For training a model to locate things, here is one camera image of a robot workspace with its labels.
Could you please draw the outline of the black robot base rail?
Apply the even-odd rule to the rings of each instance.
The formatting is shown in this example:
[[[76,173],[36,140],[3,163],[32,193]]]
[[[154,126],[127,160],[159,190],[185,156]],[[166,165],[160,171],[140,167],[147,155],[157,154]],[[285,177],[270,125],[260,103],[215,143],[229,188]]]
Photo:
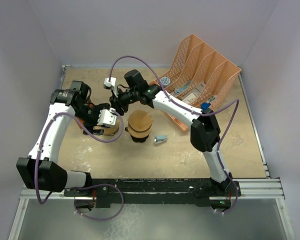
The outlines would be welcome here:
[[[238,181],[217,183],[210,178],[94,178],[90,188],[66,189],[66,197],[94,198],[96,208],[112,204],[195,205],[228,209],[231,198],[241,196]]]

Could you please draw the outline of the brown paper coffee filter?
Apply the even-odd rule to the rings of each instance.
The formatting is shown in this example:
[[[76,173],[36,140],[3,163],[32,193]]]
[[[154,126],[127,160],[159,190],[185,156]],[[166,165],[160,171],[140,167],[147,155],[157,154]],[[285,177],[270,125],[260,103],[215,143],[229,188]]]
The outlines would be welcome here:
[[[153,118],[144,110],[135,110],[127,119],[128,125],[135,130],[145,130],[153,125]]]

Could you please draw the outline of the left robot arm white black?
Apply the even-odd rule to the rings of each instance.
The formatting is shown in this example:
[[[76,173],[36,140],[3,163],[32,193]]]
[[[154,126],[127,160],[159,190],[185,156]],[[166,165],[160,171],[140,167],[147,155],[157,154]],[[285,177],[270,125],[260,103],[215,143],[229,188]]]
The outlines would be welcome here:
[[[58,165],[59,152],[68,126],[75,116],[93,135],[95,127],[113,127],[117,116],[110,104],[90,102],[92,90],[82,81],[72,81],[69,89],[57,89],[50,97],[49,112],[40,136],[27,157],[17,160],[16,168],[28,189],[62,192],[75,188],[81,196],[93,191],[88,172],[67,171]]]

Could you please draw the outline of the orange coffee filter bag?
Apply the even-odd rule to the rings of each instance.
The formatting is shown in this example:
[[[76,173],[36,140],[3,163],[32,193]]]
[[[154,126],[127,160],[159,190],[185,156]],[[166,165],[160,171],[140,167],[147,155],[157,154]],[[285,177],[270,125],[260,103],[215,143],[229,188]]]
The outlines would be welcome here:
[[[95,105],[91,100],[80,105],[76,111],[76,116],[80,119],[84,125],[92,125],[94,123],[93,110]]]

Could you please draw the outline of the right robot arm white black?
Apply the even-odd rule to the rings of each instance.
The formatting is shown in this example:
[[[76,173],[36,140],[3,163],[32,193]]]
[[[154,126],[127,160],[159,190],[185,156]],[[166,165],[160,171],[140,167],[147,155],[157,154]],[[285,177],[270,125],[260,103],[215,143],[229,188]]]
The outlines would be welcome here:
[[[103,86],[110,89],[112,96],[110,105],[121,116],[128,112],[129,105],[139,102],[153,109],[158,109],[181,121],[190,128],[190,143],[203,153],[207,162],[212,190],[218,196],[225,195],[230,190],[231,174],[220,152],[220,127],[214,112],[207,108],[190,106],[172,95],[164,92],[158,84],[148,84],[141,73],[133,69],[124,75],[128,88],[122,91],[118,88],[114,77],[107,77]]]

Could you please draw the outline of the wooden ring dripper stand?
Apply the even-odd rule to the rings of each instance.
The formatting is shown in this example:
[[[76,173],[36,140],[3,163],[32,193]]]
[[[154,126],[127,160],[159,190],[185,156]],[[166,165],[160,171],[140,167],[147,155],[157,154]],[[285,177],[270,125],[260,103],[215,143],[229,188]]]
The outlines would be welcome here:
[[[147,129],[144,130],[135,130],[130,125],[128,125],[125,129],[132,137],[142,139],[150,135],[152,131],[152,126],[149,126]]]

